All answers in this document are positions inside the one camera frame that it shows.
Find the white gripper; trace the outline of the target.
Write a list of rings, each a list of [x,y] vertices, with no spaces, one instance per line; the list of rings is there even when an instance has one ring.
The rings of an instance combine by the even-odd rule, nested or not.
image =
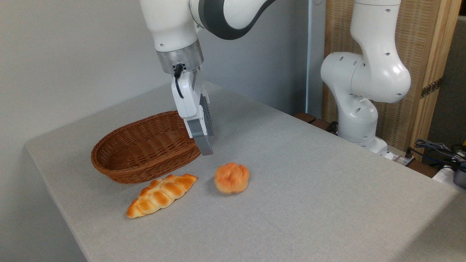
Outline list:
[[[214,135],[208,95],[200,68],[176,72],[171,84],[173,98],[178,114],[185,119],[190,138],[193,138],[203,155],[212,155],[209,137]],[[186,120],[195,116],[202,118]]]

